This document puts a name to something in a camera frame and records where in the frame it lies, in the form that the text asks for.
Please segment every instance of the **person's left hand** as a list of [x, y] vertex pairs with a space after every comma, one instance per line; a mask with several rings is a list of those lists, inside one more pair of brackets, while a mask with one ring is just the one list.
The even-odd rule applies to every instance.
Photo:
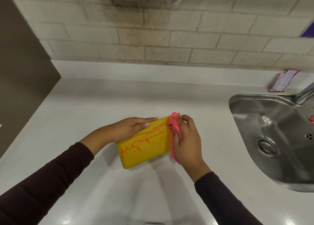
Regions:
[[80, 143], [84, 144], [95, 156], [105, 145], [111, 142], [123, 141], [135, 133], [148, 128], [150, 122], [158, 118], [126, 118], [88, 134]]

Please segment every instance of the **sink basin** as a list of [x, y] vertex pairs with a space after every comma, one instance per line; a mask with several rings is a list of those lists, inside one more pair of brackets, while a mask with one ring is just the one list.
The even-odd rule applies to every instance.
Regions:
[[273, 95], [235, 95], [229, 108], [246, 149], [270, 179], [291, 190], [314, 192], [314, 104], [304, 107]]

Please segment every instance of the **wall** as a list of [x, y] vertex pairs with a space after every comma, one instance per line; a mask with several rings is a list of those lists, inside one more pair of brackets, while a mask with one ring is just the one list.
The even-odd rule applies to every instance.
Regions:
[[0, 157], [61, 78], [12, 0], [0, 0]]
[[14, 0], [52, 59], [314, 69], [313, 0]]

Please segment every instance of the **yellow container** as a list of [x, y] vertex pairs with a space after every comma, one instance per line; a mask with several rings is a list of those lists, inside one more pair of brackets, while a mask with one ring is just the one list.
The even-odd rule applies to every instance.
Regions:
[[123, 168], [131, 168], [170, 151], [171, 132], [168, 119], [169, 117], [165, 117], [151, 122], [148, 128], [116, 143]]

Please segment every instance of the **pink cloth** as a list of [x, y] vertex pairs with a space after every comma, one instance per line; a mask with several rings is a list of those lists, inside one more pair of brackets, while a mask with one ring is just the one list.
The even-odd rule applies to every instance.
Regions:
[[173, 117], [174, 118], [179, 118], [180, 114], [174, 112], [173, 114], [170, 115], [170, 117], [168, 119], [168, 127], [169, 127], [169, 130], [171, 131], [171, 149], [170, 149], [170, 153], [171, 153], [172, 158], [176, 162], [178, 162], [180, 164], [180, 162], [179, 162], [179, 160], [178, 160], [178, 158], [175, 155], [175, 152], [173, 150], [173, 140], [172, 140], [172, 137], [173, 137], [173, 130], [176, 130], [178, 132], [178, 134], [180, 136], [180, 139], [182, 139], [182, 133], [181, 133], [181, 130], [180, 130], [179, 123], [175, 119], [173, 119]]

